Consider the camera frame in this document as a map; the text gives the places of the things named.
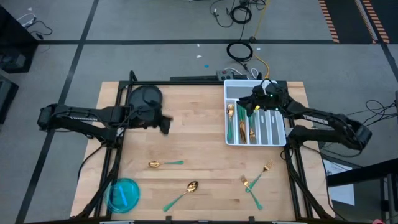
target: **blue bowl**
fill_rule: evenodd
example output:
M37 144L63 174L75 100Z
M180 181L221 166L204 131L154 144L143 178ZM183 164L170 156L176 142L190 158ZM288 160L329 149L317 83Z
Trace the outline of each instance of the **blue bowl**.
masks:
M126 213L137 205L139 197L137 183L132 179L121 178L106 189L105 204L114 213Z

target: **black metal frame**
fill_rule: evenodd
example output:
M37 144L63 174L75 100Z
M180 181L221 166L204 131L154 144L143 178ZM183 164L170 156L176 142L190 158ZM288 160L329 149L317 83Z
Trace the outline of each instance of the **black metal frame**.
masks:
M127 92L132 91L133 85L223 85L222 81L203 81L203 80L192 80L192 81L158 81L158 82L139 82L137 81L137 78L131 74L130 81L120 81L118 85L118 93L116 96L116 102L115 106L120 105L122 101L122 93L125 89L127 89ZM279 81L282 85L286 85L286 81ZM128 102L129 94L126 95L125 102ZM294 120L289 119L289 126L293 127ZM108 171L109 171L109 165L111 162L111 155L113 149L116 150L116 157L120 158L122 149L123 149L123 141L124 141L124 135L121 135L118 137L118 146L115 148L107 148L106 149L106 154L104 158L104 164L103 164L103 170L101 173L101 180L99 185L103 185L107 176L108 176ZM300 153L300 150L291 148L289 145L286 145L284 147L284 153L285 153L285 158L290 158L290 150L293 151L293 154L295 156L296 162L297 162L297 170L298 170L298 175L299 179L302 181L301 184L303 184L305 187L307 186L306 179L305 179L305 171L303 167L303 161L302 161L302 156ZM115 181L118 178L118 172L119 172L119 164L120 164L120 159L116 159L116 175L113 177L112 184L115 183ZM286 164L288 168L288 172L290 172L291 168L293 167L293 163L291 159L286 159ZM327 219L315 219L313 218L313 213L312 213L312 206L309 200L306 198L305 194L303 195L304 197L304 204L305 204L305 211L307 213L307 217L302 217L301 216L301 210L300 210L300 204L299 204L299 198L298 198L298 193L297 193L297 188L296 188L296 180L297 177L293 178L289 173L289 185L290 185L290 191L292 195L292 203L293 203L293 208L294 208L294 214L295 214L295 219L296 222L307 222L307 223L344 223L344 224L350 224L350 223L355 223L355 224L360 224L357 222L344 222L344 221L339 221L339 220L327 220ZM72 217L71 219L68 220L56 220L56 221L49 221L49 222L38 222L38 223L45 223L45 224L50 224L50 223L59 223L59 224L64 224L64 223L75 223L75 224L81 224L81 223L87 223L87 224L94 224L94 223L99 223L103 221L111 221L111 215L112 212L107 208L106 215L101 216L101 205L102 205L102 198L100 198L95 206L94 209L94 217L88 218L88 217ZM262 221L255 221L254 217L248 217L248 221L211 221L211 220L206 220L206 221L199 221L199 220L190 220L190 221L172 221L170 216L166 216L165 220L135 220L134 223L181 223L181 224L188 224L188 223L272 223L269 221L262 222Z

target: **yellow cable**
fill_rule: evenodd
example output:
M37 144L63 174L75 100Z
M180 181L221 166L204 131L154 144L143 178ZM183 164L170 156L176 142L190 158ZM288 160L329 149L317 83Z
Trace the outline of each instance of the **yellow cable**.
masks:
M266 0L266 3L267 3L267 4L264 6L264 8L263 8L263 10L262 10L262 14L261 14L259 23L257 24L256 32L254 33L254 36L253 36L254 38L256 38L256 35L257 35L258 31L259 31L259 28L260 28L260 25L261 25L261 22L262 22L262 18L263 18L264 15L266 14L266 10L267 10L268 5L269 5L270 2L271 2L271 0ZM256 55L256 53L254 53L254 56L257 58L257 60L259 60L260 62L262 62L262 63L267 67L267 74L264 76L264 79L269 78L269 66L268 66L267 62L265 62L263 59L261 59L260 57L258 57L258 56Z

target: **teal utensil handle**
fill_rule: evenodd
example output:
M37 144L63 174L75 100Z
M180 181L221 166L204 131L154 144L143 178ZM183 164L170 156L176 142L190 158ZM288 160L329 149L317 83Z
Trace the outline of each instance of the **teal utensil handle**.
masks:
M232 139L232 120L228 118L228 141Z
M182 196L184 196L184 194L181 194L178 198L176 198L174 201L172 201L172 202L170 202L168 205L166 205L164 208L163 208L163 212L167 212L171 207L173 207L173 205L178 201L178 200L180 200L180 198L182 198Z
M176 165L182 165L182 164L184 164L184 161L165 162L164 164L176 164Z
M249 184L250 190L253 188L254 184L256 184L257 180L260 179L261 175L262 175L262 173L261 173L260 175L258 175L258 176L254 179L253 182L251 182L251 183Z
M254 202L255 202L256 205L257 205L257 208L258 208L259 210L262 210L262 205L261 205L260 202L257 200L256 196L254 196L254 194L253 194L253 192L251 192L251 190L250 190L249 192L250 192L251 196L253 197Z

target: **white paper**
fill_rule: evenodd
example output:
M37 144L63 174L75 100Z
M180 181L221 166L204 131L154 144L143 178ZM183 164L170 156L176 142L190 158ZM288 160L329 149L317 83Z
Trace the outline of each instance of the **white paper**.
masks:
M338 164L336 162L330 162L328 160L323 160L326 167L327 175L338 174L347 170L351 170L351 167ZM355 205L354 197L354 185L348 184L337 187L329 187L329 193L332 200L337 202L346 203L349 205Z

